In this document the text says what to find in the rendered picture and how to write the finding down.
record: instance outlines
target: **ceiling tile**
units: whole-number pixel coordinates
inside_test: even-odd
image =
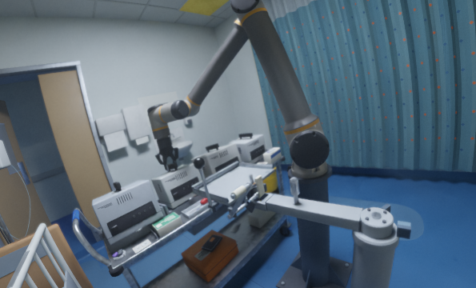
[[[218,14],[217,16],[221,17],[221,18],[225,18],[225,19],[228,19],[228,18],[231,18],[231,17],[235,17],[235,18],[238,17],[236,15],[236,12],[234,12],[234,10],[232,10],[232,7],[230,7],[230,6],[227,9],[225,9],[223,12]]]
[[[113,1],[135,3],[135,4],[147,4],[149,2],[149,0],[113,0]]]
[[[38,17],[91,18],[95,1],[89,0],[33,0]]]
[[[182,12],[176,9],[148,6],[143,12],[141,20],[175,22]]]
[[[187,0],[150,0],[149,5],[180,9]]]
[[[138,20],[144,8],[138,4],[97,1],[95,17]]]
[[[213,20],[213,18],[213,16],[184,12],[184,14],[179,20],[176,21],[176,23],[204,26],[205,24],[209,23],[209,21]]]
[[[0,16],[35,17],[29,0],[0,0]]]
[[[227,8],[230,7],[230,1],[228,1],[227,3],[223,4],[222,7],[218,8],[218,10],[216,10],[214,13],[213,13],[213,16],[218,16],[220,15],[221,12],[227,10]]]
[[[224,18],[215,17],[213,20],[211,20],[211,21],[209,21],[209,23],[207,23],[206,27],[215,28],[216,26],[222,24],[222,22],[224,22],[224,21],[225,21]]]

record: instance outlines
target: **patterned curtain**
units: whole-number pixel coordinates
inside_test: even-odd
[[[476,171],[476,0],[265,0],[332,166]],[[271,137],[284,120],[256,59]]]

